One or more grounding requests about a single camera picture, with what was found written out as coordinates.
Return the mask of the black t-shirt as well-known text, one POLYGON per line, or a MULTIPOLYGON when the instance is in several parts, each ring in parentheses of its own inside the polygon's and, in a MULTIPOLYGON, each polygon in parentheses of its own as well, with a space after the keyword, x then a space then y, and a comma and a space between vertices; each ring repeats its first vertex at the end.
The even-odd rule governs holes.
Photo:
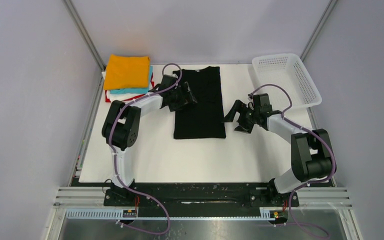
POLYGON ((182 69, 180 83, 188 83, 196 103, 175 112, 173 138, 176 140, 226 138, 219 66, 182 69))

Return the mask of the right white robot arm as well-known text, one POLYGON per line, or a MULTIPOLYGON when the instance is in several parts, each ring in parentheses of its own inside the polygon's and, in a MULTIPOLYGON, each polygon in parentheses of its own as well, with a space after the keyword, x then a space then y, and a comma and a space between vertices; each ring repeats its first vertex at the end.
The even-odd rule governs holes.
POLYGON ((283 112, 273 109, 267 93, 250 98, 248 104, 236 100, 222 121, 231 123, 239 115, 235 131, 250 134, 254 126, 259 126, 290 144, 291 167, 268 182, 265 191, 268 202, 289 205, 294 190, 333 176, 336 163, 326 130, 308 129, 286 118, 283 112))

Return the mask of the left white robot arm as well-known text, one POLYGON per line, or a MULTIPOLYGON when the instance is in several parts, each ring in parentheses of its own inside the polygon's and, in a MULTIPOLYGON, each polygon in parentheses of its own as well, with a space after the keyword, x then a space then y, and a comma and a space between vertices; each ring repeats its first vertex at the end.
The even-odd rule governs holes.
POLYGON ((113 158, 113 184, 132 189, 135 177, 131 150, 138 139, 142 117, 165 107, 170 112, 180 111, 197 102, 190 84, 171 75, 164 75, 161 83, 137 99, 112 101, 101 134, 113 158))

